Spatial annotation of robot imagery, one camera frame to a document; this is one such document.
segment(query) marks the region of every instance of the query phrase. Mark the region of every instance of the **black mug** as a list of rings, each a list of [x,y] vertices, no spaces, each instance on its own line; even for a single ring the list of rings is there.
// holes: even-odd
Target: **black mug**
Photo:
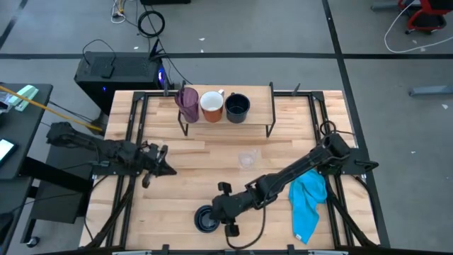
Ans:
[[[250,109],[250,101],[243,94],[231,93],[225,100],[226,118],[232,123],[242,123]]]

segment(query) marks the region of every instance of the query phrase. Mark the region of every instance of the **desk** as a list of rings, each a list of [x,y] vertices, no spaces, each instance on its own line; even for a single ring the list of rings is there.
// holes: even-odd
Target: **desk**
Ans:
[[[13,91],[19,91],[25,85],[27,84],[2,84]],[[33,100],[46,105],[50,98],[52,85],[33,84],[33,86],[39,89]],[[18,145],[17,150],[0,167],[0,213],[7,213],[17,208],[25,202],[29,195],[33,178],[14,177],[22,167],[43,114],[43,109],[30,105],[22,113],[12,109],[9,113],[0,115],[1,138],[11,140]],[[0,254],[5,254],[8,250],[21,213],[22,208],[14,211],[13,223],[1,246]]]
[[[351,131],[342,91],[323,91],[323,95],[329,120],[339,130]],[[125,138],[132,97],[133,91],[116,92],[106,139]],[[137,139],[142,103],[138,104],[133,142]],[[167,144],[167,162],[178,174],[153,178],[148,189],[141,186],[143,176],[137,178],[126,249],[159,250],[163,244],[169,244],[170,249],[228,249],[223,227],[211,234],[203,234],[193,224],[195,211],[201,205],[210,204],[211,199],[220,194],[217,183],[229,182],[234,193],[241,192],[249,181],[283,169],[303,157],[316,144],[306,99],[276,96],[275,109],[277,122],[272,136],[267,139],[261,127],[233,124],[194,125],[185,137],[176,120],[178,108],[173,97],[152,97],[148,101],[143,140]],[[350,146],[355,146],[352,135],[342,136]],[[239,170],[238,153],[250,149],[258,150],[254,168]],[[373,242],[379,243],[366,190],[351,176],[341,178],[351,217]],[[93,233],[98,232],[110,216],[116,182],[116,176],[109,176],[91,195],[86,217]],[[293,237],[288,191],[289,186],[268,206],[264,235],[250,249],[286,249],[288,244],[294,244],[296,249],[332,249],[326,205],[317,207],[320,220],[307,245]],[[231,238],[231,243],[242,245],[254,239],[260,230],[262,213],[249,210],[237,217],[241,235]],[[340,240],[345,244],[344,229],[338,214],[337,221]],[[122,218],[118,219],[113,244],[118,244],[121,224]],[[84,230],[80,245],[89,241]]]

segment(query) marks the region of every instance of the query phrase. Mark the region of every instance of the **white cable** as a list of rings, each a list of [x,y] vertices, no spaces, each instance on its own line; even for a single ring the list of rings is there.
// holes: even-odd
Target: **white cable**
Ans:
[[[126,15],[120,13],[120,10],[118,8],[117,8],[117,11],[115,12],[115,7],[117,7],[116,1],[117,0],[113,0],[112,14],[110,15],[110,21],[112,21],[112,23],[114,23],[114,24],[120,24],[120,23],[123,23],[123,22],[126,21]],[[121,21],[114,21],[113,20],[113,15],[115,15],[115,13],[117,15],[119,15],[120,17],[122,17]]]
[[[441,44],[441,43],[445,43],[445,42],[447,42],[447,41],[453,39],[453,36],[452,36],[452,37],[450,37],[450,38],[447,38],[447,39],[445,39],[445,40],[441,40],[441,41],[439,41],[439,42],[431,43],[431,44],[429,44],[429,45],[424,45],[424,46],[418,46],[418,47],[415,47],[415,48],[412,48],[412,49],[409,49],[409,50],[400,50],[400,51],[397,51],[397,50],[392,50],[392,49],[390,49],[390,47],[387,45],[387,35],[389,34],[390,30],[391,30],[391,29],[393,28],[393,26],[395,25],[395,22],[398,20],[398,18],[401,17],[401,15],[402,15],[402,14],[403,14],[403,13],[404,13],[404,12],[405,12],[405,11],[406,11],[413,3],[415,3],[415,1],[413,1],[412,3],[410,3],[409,5],[407,5],[407,7],[405,7],[405,9],[404,9],[402,12],[400,12],[400,14],[395,18],[394,22],[390,25],[390,28],[387,30],[387,33],[385,33],[385,35],[384,35],[384,43],[385,43],[385,47],[386,47],[389,51],[391,51],[391,52],[393,52],[393,53],[406,53],[406,52],[411,52],[411,51],[413,51],[413,50],[418,50],[418,49],[421,49],[421,48],[427,48],[427,47],[439,45],[439,44]]]

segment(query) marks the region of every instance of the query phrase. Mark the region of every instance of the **black desk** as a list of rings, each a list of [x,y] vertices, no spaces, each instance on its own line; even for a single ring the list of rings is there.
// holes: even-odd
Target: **black desk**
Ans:
[[[27,84],[2,84],[2,86],[13,91],[19,91],[25,85]],[[33,84],[33,86],[39,89],[33,100],[47,105],[53,86],[50,84]],[[12,178],[17,176],[22,167],[40,124],[42,114],[44,114],[44,110],[29,105],[22,113],[11,110],[5,115],[0,115],[1,137],[18,145],[17,150],[0,167],[0,213],[10,212],[22,205],[28,197],[33,178],[27,176]],[[5,242],[1,246],[0,254],[6,254],[21,213],[22,208],[14,211],[13,223],[6,235]]]

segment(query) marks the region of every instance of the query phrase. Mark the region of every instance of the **orange mug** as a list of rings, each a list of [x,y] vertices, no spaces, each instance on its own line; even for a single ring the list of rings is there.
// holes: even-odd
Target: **orange mug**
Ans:
[[[200,106],[205,119],[211,123],[215,123],[222,118],[224,109],[224,90],[208,91],[201,95]]]

